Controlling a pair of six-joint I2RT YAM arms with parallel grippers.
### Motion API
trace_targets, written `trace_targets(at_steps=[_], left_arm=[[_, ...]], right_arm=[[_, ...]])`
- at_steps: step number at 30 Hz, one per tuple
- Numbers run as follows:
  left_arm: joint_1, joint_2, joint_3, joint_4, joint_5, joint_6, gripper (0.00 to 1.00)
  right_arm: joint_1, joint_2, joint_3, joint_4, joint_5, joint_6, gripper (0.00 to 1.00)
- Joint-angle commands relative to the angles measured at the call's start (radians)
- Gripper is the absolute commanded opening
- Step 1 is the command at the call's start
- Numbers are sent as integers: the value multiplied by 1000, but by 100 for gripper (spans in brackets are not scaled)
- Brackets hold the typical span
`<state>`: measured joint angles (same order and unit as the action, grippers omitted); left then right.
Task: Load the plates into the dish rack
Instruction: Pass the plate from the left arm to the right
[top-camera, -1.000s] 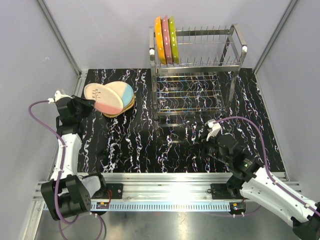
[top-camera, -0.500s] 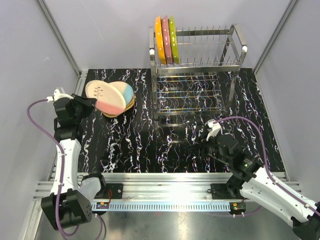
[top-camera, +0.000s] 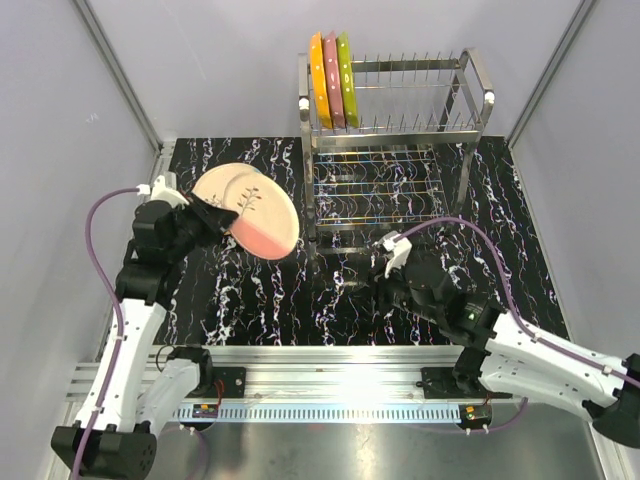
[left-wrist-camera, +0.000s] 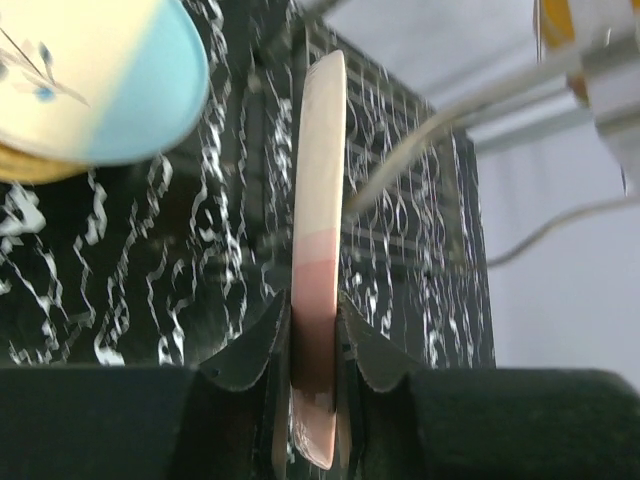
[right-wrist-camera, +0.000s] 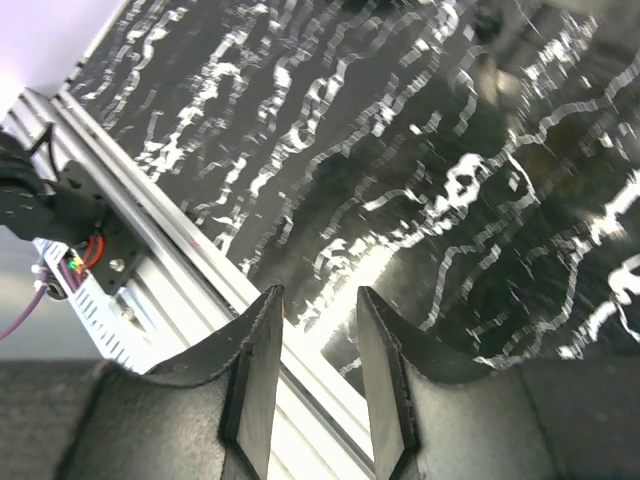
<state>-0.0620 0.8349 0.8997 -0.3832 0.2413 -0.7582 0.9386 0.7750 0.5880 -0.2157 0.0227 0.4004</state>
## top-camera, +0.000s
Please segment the beige blue leaf plate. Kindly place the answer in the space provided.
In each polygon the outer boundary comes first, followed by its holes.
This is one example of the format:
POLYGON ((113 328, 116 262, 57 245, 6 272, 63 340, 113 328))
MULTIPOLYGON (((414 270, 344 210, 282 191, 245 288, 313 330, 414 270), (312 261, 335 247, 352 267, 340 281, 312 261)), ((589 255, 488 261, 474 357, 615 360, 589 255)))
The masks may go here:
POLYGON ((192 194, 214 207, 224 207, 224 194, 228 184, 237 176, 258 173, 245 163, 228 163, 206 171, 195 183, 192 194))

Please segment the beige pink leaf plate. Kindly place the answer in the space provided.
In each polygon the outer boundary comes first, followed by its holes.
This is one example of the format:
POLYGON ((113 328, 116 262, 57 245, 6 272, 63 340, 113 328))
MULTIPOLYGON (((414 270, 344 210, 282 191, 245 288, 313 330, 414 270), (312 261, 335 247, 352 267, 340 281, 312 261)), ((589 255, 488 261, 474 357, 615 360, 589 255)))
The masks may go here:
POLYGON ((300 236, 297 211, 271 178, 255 172, 241 174, 229 182, 223 199, 224 208, 238 214, 230 234, 248 253, 280 260, 295 249, 300 236))

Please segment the orange dotted scalloped plate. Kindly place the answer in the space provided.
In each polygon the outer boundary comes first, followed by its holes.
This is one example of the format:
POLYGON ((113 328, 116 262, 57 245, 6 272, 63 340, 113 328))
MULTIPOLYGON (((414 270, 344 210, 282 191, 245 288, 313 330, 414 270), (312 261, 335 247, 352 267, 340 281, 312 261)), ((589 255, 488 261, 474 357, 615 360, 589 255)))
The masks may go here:
POLYGON ((321 125, 326 129, 333 128, 330 106, 327 96, 326 74, 324 69, 324 54, 322 34, 315 33, 310 39, 310 70, 315 96, 316 111, 321 125))

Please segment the pink dotted scalloped plate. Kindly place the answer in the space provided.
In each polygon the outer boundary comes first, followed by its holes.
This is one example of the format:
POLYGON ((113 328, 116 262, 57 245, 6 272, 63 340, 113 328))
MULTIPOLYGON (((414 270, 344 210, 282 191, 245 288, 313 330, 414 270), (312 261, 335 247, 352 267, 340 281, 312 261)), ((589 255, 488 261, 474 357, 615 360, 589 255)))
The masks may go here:
POLYGON ((323 39, 323 58, 332 128, 342 129, 346 127, 346 119, 340 86, 341 74, 336 40, 334 31, 323 39))

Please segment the yellow-green dotted scalloped plate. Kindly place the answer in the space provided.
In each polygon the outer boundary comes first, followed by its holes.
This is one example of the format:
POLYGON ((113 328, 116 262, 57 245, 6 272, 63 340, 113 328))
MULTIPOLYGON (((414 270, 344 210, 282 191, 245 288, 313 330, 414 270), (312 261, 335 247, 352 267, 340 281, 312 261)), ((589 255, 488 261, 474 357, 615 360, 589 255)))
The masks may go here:
POLYGON ((354 86, 354 74, 351 63, 349 37, 342 32, 336 40, 339 71, 341 74, 341 92, 346 122, 350 127, 359 127, 357 98, 354 86))

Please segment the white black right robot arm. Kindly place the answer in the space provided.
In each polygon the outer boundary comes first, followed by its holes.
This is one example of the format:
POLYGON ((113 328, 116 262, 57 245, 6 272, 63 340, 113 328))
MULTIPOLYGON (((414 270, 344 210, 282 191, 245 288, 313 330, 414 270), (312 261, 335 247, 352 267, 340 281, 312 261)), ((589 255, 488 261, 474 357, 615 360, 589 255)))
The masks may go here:
POLYGON ((569 413, 618 444, 639 446, 639 357, 586 349, 523 320, 482 294, 457 288, 432 258, 377 261, 368 278, 372 304, 435 325, 462 351, 453 385, 465 397, 526 397, 569 413))

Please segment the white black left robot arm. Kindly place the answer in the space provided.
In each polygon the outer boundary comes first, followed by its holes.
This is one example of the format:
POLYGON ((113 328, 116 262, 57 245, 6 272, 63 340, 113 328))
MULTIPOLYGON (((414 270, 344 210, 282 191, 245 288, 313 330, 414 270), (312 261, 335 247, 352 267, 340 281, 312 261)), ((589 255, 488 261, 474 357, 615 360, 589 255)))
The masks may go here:
POLYGON ((139 205, 116 280, 103 283, 114 322, 98 371, 76 419, 55 428, 51 447, 74 479, 144 479, 158 437, 190 395, 223 392, 209 351, 176 347, 154 383, 142 387, 156 333, 171 305, 183 260, 223 240, 238 214, 197 198, 139 205))

